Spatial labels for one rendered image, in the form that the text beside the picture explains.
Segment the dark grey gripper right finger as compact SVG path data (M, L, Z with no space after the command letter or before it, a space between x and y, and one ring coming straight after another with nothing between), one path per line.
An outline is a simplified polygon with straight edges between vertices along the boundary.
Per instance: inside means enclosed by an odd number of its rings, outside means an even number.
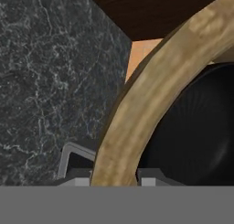
M159 168L139 168L137 177L141 187L182 186L181 183L166 177Z

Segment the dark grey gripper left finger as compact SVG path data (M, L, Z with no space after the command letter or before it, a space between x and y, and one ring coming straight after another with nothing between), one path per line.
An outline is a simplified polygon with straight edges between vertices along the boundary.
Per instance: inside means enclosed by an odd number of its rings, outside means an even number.
M54 182L55 186L88 187L90 185L91 169L77 169L70 172L65 178Z

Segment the wooden bowl with black inside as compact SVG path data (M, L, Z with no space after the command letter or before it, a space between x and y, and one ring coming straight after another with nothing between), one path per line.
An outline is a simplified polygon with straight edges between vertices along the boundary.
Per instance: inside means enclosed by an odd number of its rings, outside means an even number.
M155 127L183 88L234 46L234 0L215 0L166 36L139 64L116 100L94 160L90 184L136 184Z

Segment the dark brown wooden cabinet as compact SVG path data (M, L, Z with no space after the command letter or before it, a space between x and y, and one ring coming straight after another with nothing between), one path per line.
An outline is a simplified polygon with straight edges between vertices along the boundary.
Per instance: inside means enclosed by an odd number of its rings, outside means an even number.
M167 36L214 0L93 0L132 40Z

